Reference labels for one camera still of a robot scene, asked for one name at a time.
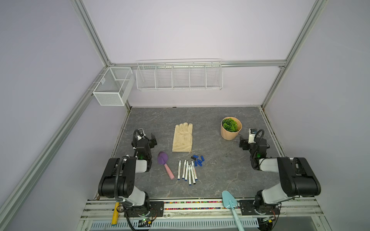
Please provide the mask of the white marker pen two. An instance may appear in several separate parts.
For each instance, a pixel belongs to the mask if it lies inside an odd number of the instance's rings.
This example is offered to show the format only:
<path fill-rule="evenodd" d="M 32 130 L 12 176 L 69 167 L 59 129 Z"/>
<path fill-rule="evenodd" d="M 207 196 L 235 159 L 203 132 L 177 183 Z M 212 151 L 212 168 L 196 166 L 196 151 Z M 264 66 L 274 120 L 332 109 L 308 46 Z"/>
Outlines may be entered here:
<path fill-rule="evenodd" d="M 185 179 L 185 176 L 186 176 L 186 167 L 187 167 L 187 161 L 185 160 L 184 161 L 184 165 L 183 165 L 182 179 Z"/>

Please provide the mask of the white marker pen one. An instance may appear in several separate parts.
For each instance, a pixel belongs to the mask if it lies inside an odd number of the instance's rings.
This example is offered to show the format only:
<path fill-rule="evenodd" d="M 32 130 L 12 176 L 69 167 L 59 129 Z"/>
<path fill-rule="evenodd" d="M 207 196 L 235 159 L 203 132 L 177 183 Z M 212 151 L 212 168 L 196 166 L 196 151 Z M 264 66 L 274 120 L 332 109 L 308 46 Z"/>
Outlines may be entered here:
<path fill-rule="evenodd" d="M 181 180 L 181 160 L 178 163 L 177 179 Z"/>

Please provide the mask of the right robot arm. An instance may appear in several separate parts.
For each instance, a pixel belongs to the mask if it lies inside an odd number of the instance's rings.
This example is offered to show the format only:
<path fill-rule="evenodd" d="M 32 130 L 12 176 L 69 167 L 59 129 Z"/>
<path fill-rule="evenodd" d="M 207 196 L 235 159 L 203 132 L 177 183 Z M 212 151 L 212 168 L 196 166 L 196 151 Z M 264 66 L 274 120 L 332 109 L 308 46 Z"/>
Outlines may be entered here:
<path fill-rule="evenodd" d="M 294 198 L 320 195 L 319 180 L 305 158 L 267 158 L 269 145 L 264 138 L 256 138 L 254 143 L 250 143 L 240 137 L 239 147 L 250 152 L 250 162 L 254 170 L 279 174 L 279 183 L 256 193 L 250 205 L 250 209 L 256 214 L 274 212 L 280 203 Z"/>

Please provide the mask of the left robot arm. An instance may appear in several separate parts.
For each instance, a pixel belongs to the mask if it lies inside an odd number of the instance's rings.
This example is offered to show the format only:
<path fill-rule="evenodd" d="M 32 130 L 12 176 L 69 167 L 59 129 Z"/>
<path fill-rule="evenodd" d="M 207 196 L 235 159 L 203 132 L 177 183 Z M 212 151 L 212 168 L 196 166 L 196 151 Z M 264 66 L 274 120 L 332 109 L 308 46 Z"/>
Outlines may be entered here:
<path fill-rule="evenodd" d="M 135 175 L 150 171 L 151 149 L 156 145 L 154 134 L 150 138 L 135 134 L 132 141 L 134 155 L 108 160 L 98 185 L 98 195 L 116 199 L 127 212 L 148 215 L 151 209 L 149 196 L 135 186 Z"/>

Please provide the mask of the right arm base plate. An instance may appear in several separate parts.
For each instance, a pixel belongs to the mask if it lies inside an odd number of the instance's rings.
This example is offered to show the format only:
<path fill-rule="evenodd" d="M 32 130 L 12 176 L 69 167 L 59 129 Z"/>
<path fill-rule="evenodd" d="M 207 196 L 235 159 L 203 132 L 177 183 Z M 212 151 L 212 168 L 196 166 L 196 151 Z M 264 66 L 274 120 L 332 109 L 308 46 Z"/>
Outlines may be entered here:
<path fill-rule="evenodd" d="M 238 207 L 241 210 L 242 215 L 279 215 L 279 205 L 257 205 L 255 200 L 239 200 Z"/>

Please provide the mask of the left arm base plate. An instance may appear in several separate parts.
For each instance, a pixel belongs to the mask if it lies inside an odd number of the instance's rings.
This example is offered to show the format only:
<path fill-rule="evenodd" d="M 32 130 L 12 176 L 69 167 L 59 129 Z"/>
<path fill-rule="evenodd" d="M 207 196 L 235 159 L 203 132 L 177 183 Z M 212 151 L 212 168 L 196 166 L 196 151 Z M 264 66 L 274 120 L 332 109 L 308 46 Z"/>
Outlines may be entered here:
<path fill-rule="evenodd" d="M 164 202 L 163 201 L 150 201 L 145 202 L 140 207 L 130 207 L 125 209 L 130 218 L 139 217 L 162 217 L 164 213 Z"/>

